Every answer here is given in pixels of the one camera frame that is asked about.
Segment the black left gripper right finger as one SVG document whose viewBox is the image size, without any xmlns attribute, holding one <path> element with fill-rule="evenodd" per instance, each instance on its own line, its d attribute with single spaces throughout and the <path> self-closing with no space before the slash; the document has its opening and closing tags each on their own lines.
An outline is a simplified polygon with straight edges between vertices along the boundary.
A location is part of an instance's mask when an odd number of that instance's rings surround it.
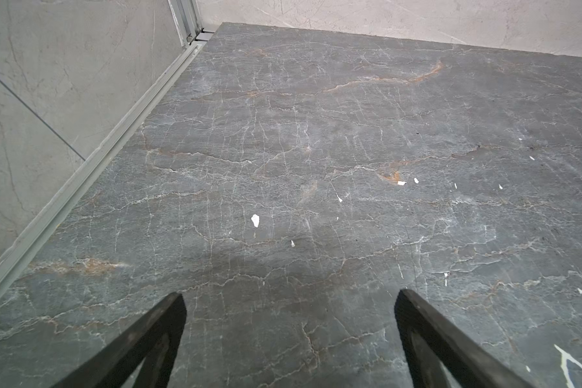
<svg viewBox="0 0 582 388">
<path fill-rule="evenodd" d="M 399 291 L 394 316 L 413 386 L 449 387 L 446 372 L 461 387 L 531 386 L 415 291 Z"/>
</svg>

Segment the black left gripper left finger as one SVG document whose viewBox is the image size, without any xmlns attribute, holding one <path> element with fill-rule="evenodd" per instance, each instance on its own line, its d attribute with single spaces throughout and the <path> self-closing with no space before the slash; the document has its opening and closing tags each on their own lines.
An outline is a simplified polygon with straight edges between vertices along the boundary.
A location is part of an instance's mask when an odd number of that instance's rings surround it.
<svg viewBox="0 0 582 388">
<path fill-rule="evenodd" d="M 187 319 L 183 295 L 170 293 L 111 344 L 56 387 L 121 387 L 135 370 L 135 387 L 166 387 Z"/>
</svg>

